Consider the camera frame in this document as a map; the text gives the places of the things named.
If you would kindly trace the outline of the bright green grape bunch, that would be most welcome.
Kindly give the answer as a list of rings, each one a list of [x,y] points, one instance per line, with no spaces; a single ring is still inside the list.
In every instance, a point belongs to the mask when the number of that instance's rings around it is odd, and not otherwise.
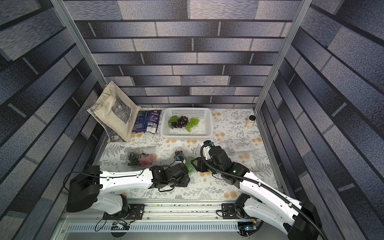
[[[195,167],[192,164],[192,161],[194,160],[194,157],[188,156],[186,157],[186,166],[188,168],[189,174],[195,171]]]

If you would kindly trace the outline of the red grape bunch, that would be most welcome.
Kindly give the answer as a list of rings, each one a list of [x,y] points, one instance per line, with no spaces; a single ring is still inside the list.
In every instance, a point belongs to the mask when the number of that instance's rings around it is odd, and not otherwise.
[[[155,155],[154,154],[142,154],[140,157],[141,166],[151,167],[154,164]]]

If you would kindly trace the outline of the clear plastic clamshell container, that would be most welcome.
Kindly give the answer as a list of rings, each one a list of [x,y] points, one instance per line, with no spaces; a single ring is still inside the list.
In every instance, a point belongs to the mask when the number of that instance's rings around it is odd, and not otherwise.
[[[157,159],[156,148],[128,148],[126,163],[130,168],[149,168]]]

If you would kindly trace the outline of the dark blue grape bunch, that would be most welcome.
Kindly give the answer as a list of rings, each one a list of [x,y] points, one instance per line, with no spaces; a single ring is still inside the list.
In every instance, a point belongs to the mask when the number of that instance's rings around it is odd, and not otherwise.
[[[141,155],[138,155],[135,153],[129,153],[128,154],[128,166],[131,166],[131,167],[141,166],[140,157],[141,157]]]

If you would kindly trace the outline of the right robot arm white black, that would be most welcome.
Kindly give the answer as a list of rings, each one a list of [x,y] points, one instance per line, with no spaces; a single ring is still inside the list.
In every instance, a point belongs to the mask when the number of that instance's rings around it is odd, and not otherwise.
[[[194,165],[198,172],[220,174],[228,185],[243,192],[234,204],[239,218],[268,223],[290,240],[327,239],[312,203],[304,204],[275,190],[244,165],[231,161],[220,146],[210,141],[201,146],[200,155]]]

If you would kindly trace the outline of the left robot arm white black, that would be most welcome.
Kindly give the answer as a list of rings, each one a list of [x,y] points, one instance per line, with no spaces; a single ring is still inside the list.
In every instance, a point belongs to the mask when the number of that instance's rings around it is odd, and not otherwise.
[[[87,209],[104,212],[103,220],[123,220],[132,212],[124,195],[113,192],[125,189],[186,188],[190,182],[189,170],[184,163],[171,167],[152,166],[133,172],[102,171],[91,166],[70,180],[67,212]]]

